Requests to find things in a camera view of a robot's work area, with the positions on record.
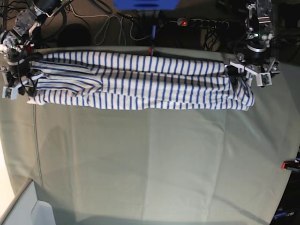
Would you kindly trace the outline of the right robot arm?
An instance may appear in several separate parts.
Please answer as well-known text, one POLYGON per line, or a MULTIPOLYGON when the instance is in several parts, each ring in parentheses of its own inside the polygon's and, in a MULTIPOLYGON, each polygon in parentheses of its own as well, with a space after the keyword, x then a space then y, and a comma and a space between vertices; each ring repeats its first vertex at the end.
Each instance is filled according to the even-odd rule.
POLYGON ((36 94, 38 79, 44 73, 31 65, 42 59, 42 54, 31 53, 32 46, 38 43, 34 41, 34 35, 47 18, 58 13, 62 13, 62 25, 66 25, 64 8, 70 3, 70 0, 34 0, 30 7, 18 13, 12 29, 1 33, 0 53, 6 61, 1 67, 4 80, 2 98, 15 100, 18 95, 32 97, 36 94))

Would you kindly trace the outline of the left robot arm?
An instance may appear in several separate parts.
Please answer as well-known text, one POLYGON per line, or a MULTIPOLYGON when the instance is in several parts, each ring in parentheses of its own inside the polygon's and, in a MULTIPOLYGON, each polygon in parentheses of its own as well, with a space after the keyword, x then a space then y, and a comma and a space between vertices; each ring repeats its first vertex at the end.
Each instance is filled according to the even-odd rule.
POLYGON ((256 78, 258 87, 272 85, 272 78, 280 73, 279 61, 269 48, 274 38, 272 1, 248 0, 245 31, 233 46, 233 59, 225 61, 225 72, 234 90, 241 82, 246 87, 246 75, 256 78))

